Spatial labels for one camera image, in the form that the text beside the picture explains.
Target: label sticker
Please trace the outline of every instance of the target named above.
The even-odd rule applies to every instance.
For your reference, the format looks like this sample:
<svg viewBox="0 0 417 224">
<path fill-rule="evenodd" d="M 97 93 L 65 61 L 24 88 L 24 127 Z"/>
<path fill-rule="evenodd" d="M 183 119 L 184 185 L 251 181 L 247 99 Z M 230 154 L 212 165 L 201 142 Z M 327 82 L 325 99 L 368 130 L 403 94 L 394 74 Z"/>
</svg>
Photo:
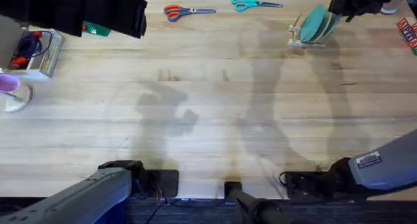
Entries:
<svg viewBox="0 0 417 224">
<path fill-rule="evenodd" d="M 359 169 L 375 165 L 380 162 L 382 162 L 381 155 L 377 151 L 356 159 L 356 164 L 358 165 Z"/>
</svg>

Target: teal plate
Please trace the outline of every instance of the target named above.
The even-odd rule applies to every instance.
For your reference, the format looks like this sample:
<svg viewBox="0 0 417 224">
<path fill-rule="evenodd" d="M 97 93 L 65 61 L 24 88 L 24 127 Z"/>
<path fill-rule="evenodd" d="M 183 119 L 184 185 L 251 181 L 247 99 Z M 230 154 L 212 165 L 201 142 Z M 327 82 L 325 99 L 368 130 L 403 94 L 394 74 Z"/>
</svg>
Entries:
<svg viewBox="0 0 417 224">
<path fill-rule="evenodd" d="M 308 42 L 315 35 L 323 21 L 326 9 L 319 5 L 315 7 L 301 25 L 300 39 L 302 42 Z"/>
</svg>

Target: scissors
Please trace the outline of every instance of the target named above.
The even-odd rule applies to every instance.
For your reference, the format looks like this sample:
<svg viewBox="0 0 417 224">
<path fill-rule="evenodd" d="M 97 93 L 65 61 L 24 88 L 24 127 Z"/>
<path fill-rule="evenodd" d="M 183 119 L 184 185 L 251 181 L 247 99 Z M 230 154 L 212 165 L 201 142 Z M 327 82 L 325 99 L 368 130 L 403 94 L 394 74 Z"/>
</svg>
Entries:
<svg viewBox="0 0 417 224">
<path fill-rule="evenodd" d="M 216 13 L 216 10 L 183 8 L 180 5 L 168 5 L 164 8 L 164 13 L 167 15 L 169 21 L 174 22 L 181 18 L 181 16 L 186 16 L 194 13 Z"/>
<path fill-rule="evenodd" d="M 251 7 L 282 7 L 279 3 L 267 3 L 258 0 L 232 0 L 237 12 L 243 12 Z"/>
</svg>

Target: colorful box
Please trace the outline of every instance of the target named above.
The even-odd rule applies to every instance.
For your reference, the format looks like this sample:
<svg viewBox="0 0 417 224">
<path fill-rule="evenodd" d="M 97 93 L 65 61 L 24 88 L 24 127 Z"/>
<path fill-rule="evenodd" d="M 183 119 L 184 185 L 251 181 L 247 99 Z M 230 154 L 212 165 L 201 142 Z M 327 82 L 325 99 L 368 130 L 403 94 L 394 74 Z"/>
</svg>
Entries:
<svg viewBox="0 0 417 224">
<path fill-rule="evenodd" d="M 397 23 L 397 27 L 403 34 L 411 50 L 417 55 L 417 23 L 410 25 L 407 19 L 403 18 Z"/>
</svg>

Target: orange-handled scissors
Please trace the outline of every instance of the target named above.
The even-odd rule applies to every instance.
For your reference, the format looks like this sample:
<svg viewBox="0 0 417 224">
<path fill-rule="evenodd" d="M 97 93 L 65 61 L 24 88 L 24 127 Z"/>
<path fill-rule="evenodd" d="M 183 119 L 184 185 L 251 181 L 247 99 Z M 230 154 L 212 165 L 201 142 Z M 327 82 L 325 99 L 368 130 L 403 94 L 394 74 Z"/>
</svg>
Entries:
<svg viewBox="0 0 417 224">
<path fill-rule="evenodd" d="M 168 5 L 164 8 L 164 13 L 167 15 L 169 21 L 177 21 L 181 16 L 186 16 L 194 13 L 216 13 L 213 9 L 195 9 L 195 8 L 184 8 L 180 5 Z"/>
</svg>

